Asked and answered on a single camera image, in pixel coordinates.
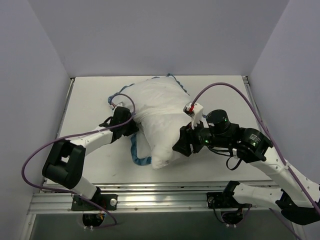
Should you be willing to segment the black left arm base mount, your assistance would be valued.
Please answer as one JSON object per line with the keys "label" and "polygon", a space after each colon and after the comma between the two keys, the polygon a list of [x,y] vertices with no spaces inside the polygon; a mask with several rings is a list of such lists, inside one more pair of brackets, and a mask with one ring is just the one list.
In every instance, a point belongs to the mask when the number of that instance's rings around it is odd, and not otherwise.
{"label": "black left arm base mount", "polygon": [[[92,199],[91,201],[107,211],[115,211],[118,204],[118,195],[102,194],[97,199]],[[75,212],[87,212],[98,211],[99,208],[75,195],[72,200],[71,210]]]}

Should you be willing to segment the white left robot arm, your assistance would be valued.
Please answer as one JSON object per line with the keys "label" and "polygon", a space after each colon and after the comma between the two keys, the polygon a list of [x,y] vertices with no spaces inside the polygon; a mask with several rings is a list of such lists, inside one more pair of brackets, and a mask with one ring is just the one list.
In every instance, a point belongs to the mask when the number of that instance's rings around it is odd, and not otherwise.
{"label": "white left robot arm", "polygon": [[75,139],[55,142],[42,169],[42,175],[83,197],[83,204],[90,210],[97,209],[103,201],[99,187],[83,177],[85,157],[100,147],[112,144],[121,137],[138,131],[131,111],[118,106],[113,116],[99,124],[94,133]]}

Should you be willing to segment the blue houndstooth pillow with pillowcase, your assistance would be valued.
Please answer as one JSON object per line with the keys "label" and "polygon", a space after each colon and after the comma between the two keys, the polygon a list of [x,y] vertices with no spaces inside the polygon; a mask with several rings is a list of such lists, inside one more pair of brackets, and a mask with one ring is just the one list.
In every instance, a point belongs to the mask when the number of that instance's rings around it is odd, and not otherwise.
{"label": "blue houndstooth pillow with pillowcase", "polygon": [[136,165],[151,165],[152,160],[151,148],[141,127],[142,120],[148,115],[184,113],[185,105],[191,100],[187,90],[172,74],[125,85],[108,97],[109,104],[123,102],[124,107],[135,112],[133,120],[139,130],[130,138],[130,152]]}

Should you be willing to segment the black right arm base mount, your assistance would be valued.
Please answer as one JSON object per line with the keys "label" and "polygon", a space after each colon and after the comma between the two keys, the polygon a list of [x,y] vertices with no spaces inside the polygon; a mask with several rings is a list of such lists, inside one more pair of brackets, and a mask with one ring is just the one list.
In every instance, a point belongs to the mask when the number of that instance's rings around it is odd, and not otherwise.
{"label": "black right arm base mount", "polygon": [[206,198],[209,209],[239,209],[252,206],[249,203],[237,202],[231,193],[207,192]]}

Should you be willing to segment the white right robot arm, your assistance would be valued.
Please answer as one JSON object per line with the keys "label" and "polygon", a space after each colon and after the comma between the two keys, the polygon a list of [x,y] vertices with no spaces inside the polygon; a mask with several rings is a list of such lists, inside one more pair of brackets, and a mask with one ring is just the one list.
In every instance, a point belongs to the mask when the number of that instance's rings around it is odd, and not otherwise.
{"label": "white right robot arm", "polygon": [[272,142],[254,128],[243,128],[229,121],[226,111],[211,111],[195,128],[189,123],[179,130],[179,140],[173,146],[184,156],[198,153],[207,147],[218,149],[262,171],[278,188],[262,188],[231,180],[218,198],[218,207],[257,205],[279,211],[287,220],[298,225],[318,222],[320,214],[320,185],[309,180],[287,161],[281,161]]}

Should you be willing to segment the white pillow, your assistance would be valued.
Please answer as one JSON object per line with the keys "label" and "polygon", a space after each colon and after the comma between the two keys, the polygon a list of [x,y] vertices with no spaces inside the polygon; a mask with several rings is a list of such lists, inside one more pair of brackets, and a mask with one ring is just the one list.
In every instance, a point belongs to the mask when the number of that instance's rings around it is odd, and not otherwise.
{"label": "white pillow", "polygon": [[173,146],[180,138],[180,128],[190,123],[185,113],[152,114],[141,122],[143,134],[150,146],[151,166],[158,170],[180,157]]}

